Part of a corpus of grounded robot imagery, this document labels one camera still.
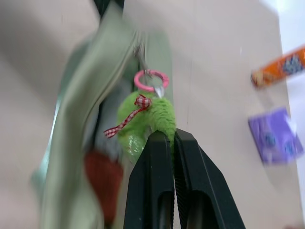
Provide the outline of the purple tissue pack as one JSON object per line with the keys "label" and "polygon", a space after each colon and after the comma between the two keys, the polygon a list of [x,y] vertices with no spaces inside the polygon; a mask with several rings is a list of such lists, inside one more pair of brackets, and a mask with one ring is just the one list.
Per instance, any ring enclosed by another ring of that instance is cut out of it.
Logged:
{"label": "purple tissue pack", "polygon": [[288,164],[304,154],[286,108],[249,117],[248,124],[263,164]]}

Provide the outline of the green plush zipper charm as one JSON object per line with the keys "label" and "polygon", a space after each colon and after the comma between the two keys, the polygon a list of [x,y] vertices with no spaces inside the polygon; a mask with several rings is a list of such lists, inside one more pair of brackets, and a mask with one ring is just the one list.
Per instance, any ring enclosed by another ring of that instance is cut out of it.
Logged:
{"label": "green plush zipper charm", "polygon": [[107,138],[118,137],[132,164],[136,164],[145,147],[149,129],[167,136],[173,156],[176,119],[174,107],[166,98],[145,91],[131,93],[118,108],[117,124],[103,133]]}

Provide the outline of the red brown object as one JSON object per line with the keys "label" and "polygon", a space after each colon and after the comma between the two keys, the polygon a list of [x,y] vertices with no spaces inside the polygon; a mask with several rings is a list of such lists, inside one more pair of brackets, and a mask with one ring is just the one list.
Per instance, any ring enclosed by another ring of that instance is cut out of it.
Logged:
{"label": "red brown object", "polygon": [[111,225],[116,216],[123,167],[101,151],[90,150],[84,158],[87,178],[102,208],[105,224]]}

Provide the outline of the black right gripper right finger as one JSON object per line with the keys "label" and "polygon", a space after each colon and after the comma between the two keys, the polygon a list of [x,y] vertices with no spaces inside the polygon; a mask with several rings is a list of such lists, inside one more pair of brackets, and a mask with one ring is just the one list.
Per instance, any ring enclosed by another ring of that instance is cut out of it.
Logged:
{"label": "black right gripper right finger", "polygon": [[174,136],[174,179],[181,229],[246,229],[223,174],[181,129]]}

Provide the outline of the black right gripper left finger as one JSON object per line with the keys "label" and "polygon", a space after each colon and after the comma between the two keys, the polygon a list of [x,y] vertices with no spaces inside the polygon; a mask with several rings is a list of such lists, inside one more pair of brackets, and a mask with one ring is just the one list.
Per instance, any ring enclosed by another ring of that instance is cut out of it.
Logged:
{"label": "black right gripper left finger", "polygon": [[128,184],[123,229],[173,229],[174,176],[170,142],[152,133]]}

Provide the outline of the orange soda can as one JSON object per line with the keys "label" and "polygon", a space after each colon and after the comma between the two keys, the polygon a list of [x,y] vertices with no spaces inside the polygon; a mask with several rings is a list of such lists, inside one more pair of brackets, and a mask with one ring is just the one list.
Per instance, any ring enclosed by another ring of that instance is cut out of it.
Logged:
{"label": "orange soda can", "polygon": [[254,87],[264,88],[305,71],[305,46],[286,54],[251,73]]}

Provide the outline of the green transparent pouch bag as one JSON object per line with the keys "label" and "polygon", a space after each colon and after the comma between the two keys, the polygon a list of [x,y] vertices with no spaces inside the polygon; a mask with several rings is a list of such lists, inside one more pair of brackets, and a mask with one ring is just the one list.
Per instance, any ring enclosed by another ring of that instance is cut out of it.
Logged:
{"label": "green transparent pouch bag", "polygon": [[120,82],[133,82],[139,69],[134,51],[148,66],[172,76],[172,54],[163,31],[143,30],[110,3],[98,30],[79,45],[66,65],[56,102],[51,135],[43,160],[31,182],[40,206],[39,229],[123,229],[128,179],[132,169],[123,156],[123,186],[115,218],[106,212],[85,176],[83,158],[93,141],[98,108]]}

